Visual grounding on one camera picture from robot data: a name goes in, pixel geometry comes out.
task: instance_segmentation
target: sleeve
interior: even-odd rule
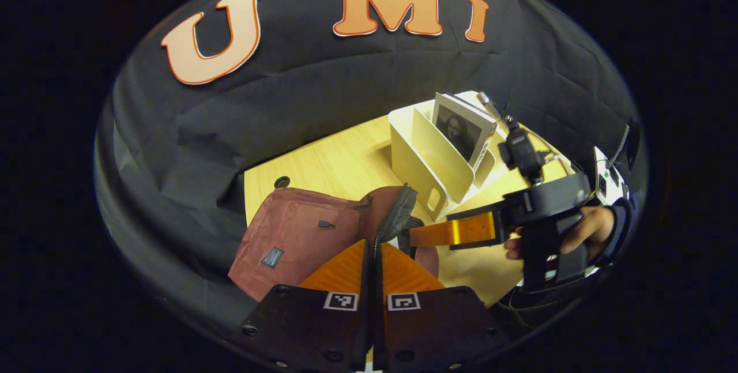
[[[629,200],[619,199],[614,205],[607,206],[615,216],[612,233],[609,235],[607,245],[600,254],[595,257],[592,265],[606,267],[614,265],[619,260],[625,246],[630,243],[635,224],[638,221],[638,210],[641,207],[643,192],[637,192]]]

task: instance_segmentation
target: zipper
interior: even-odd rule
[[[379,253],[380,245],[382,244],[382,242],[385,242],[385,240],[383,239],[387,237],[387,232],[389,231],[389,229],[397,226],[397,220],[399,218],[403,218],[400,210],[403,210],[406,203],[408,203],[408,200],[411,200],[413,197],[416,196],[417,192],[415,192],[415,190],[413,190],[411,187],[408,186],[407,183],[405,183],[400,191],[400,194],[395,199],[395,203],[392,204],[392,208],[390,208],[389,213],[387,213],[387,216],[385,216],[384,220],[382,220],[382,223],[380,223],[379,225],[376,237],[374,238],[374,251],[372,252],[372,261],[376,262],[376,257],[377,253]]]

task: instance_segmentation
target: white device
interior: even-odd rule
[[[620,173],[612,166],[607,169],[608,158],[604,153],[595,147],[595,165],[597,174],[595,175],[595,195],[602,205],[609,206],[614,204],[618,199],[623,197],[627,192],[625,181],[623,181]]]

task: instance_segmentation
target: mona lisa picture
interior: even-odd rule
[[[476,171],[495,131],[495,120],[466,100],[436,93],[433,124]]]

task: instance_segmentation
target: bag label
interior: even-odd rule
[[[279,258],[282,257],[283,253],[284,250],[274,247],[272,248],[272,252],[269,252],[269,255],[267,255],[266,258],[262,259],[261,263],[274,269],[274,267],[277,266],[277,262],[279,262]]]

